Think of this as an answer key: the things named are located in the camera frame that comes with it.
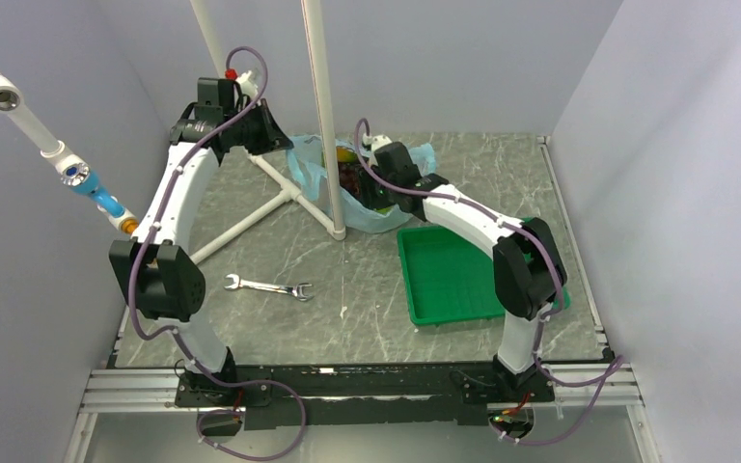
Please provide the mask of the dark fake grapes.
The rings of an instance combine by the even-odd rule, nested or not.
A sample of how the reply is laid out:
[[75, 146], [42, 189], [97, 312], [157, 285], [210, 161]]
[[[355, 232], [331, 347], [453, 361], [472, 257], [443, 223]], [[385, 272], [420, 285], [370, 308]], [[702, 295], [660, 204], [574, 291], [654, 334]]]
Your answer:
[[357, 201], [362, 199], [361, 172], [363, 168], [359, 162], [338, 163], [340, 187]]

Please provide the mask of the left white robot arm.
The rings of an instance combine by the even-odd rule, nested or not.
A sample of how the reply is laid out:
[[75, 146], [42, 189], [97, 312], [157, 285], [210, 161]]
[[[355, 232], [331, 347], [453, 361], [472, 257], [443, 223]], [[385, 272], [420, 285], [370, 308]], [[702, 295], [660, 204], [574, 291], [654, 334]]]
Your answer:
[[169, 132], [167, 165], [152, 203], [133, 234], [116, 240], [109, 259], [142, 340], [168, 334], [191, 382], [216, 405], [238, 392], [233, 353], [202, 313], [206, 279], [189, 257], [189, 234], [212, 175], [234, 147], [251, 155], [291, 148], [275, 122], [264, 87], [251, 72], [202, 77], [197, 97]]

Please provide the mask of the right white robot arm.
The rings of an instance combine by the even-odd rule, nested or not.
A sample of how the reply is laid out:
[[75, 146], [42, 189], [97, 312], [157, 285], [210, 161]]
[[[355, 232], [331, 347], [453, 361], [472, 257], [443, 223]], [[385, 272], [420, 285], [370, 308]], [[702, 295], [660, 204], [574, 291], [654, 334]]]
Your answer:
[[447, 179], [422, 173], [401, 142], [363, 135], [354, 147], [362, 167], [363, 206], [396, 206], [455, 233], [491, 259], [495, 294], [506, 311], [493, 387], [505, 400], [519, 398], [537, 372], [541, 320], [551, 315], [554, 301], [562, 299], [567, 279], [549, 226], [538, 218], [506, 216], [463, 194]]

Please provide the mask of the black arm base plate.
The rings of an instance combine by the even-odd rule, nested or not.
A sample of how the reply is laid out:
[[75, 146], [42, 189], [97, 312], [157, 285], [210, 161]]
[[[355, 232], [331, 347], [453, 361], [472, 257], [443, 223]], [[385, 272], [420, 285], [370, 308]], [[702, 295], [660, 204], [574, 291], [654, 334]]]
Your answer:
[[247, 430], [280, 426], [454, 422], [485, 425], [492, 414], [551, 403], [551, 383], [536, 373], [513, 389], [492, 361], [302, 366], [240, 365], [219, 374], [179, 373], [178, 408], [236, 409]]

